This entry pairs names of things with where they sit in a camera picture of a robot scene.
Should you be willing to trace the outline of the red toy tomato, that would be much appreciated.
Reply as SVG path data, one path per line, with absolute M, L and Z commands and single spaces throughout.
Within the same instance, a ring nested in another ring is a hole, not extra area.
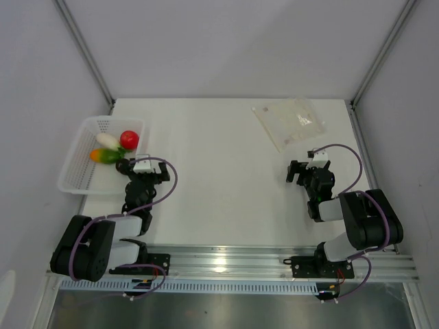
M 132 130 L 126 130 L 120 135 L 119 143 L 124 149 L 136 149 L 139 144 L 139 135 Z

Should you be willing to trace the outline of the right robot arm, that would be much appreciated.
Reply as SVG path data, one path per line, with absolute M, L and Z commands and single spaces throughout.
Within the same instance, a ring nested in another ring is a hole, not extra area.
M 319 243 L 313 255 L 283 260 L 294 278 L 353 279 L 353 260 L 403 240 L 403 226 L 382 190 L 333 196 L 335 175 L 329 171 L 330 164 L 326 161 L 321 167 L 313 167 L 309 162 L 293 160 L 287 168 L 286 182 L 295 180 L 307 193 L 311 219 L 344 224 L 343 233 Z

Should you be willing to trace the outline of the orange green toy mango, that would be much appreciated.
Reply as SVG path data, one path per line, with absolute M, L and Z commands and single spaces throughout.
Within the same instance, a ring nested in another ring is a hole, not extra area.
M 123 156 L 118 151 L 100 148 L 100 149 L 94 149 L 89 154 L 89 158 L 96 163 L 111 165 L 111 164 L 115 164 L 118 160 L 122 159 Z

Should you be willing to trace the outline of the clear zip top bag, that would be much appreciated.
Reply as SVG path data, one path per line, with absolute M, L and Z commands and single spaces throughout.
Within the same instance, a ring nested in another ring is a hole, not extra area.
M 289 145 L 322 136 L 324 123 L 309 99 L 289 98 L 252 108 L 278 152 Z

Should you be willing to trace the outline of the white perforated plastic basket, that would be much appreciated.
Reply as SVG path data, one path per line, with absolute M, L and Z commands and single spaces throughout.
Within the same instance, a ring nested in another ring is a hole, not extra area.
M 126 158 L 134 158 L 145 151 L 145 136 L 149 129 L 145 121 L 131 117 L 96 116 L 85 119 L 80 125 L 67 153 L 58 178 L 58 188 L 77 195 L 123 194 L 129 178 L 117 172 L 114 164 L 101 164 L 90 159 L 90 153 L 101 147 L 96 136 L 107 133 L 119 138 L 126 130 L 136 132 L 140 138 L 136 149 Z

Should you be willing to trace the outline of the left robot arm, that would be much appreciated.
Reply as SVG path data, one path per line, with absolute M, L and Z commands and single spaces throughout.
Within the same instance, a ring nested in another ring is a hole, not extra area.
M 165 277 L 168 262 L 148 253 L 139 240 L 150 228 L 153 206 L 164 201 L 157 198 L 156 186 L 177 182 L 175 168 L 157 159 L 158 169 L 140 172 L 138 160 L 122 159 L 116 169 L 128 177 L 121 212 L 100 217 L 75 215 L 56 246 L 49 268 L 74 281 L 99 281 L 105 273 Z

